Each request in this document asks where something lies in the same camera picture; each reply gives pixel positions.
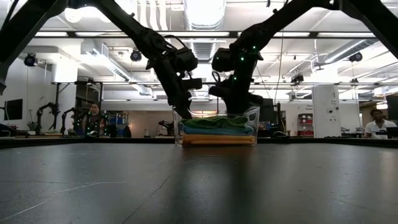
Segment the orange towel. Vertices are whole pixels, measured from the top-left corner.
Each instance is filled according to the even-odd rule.
[[[222,136],[211,134],[186,134],[182,138],[182,145],[191,144],[254,144],[254,136]]]

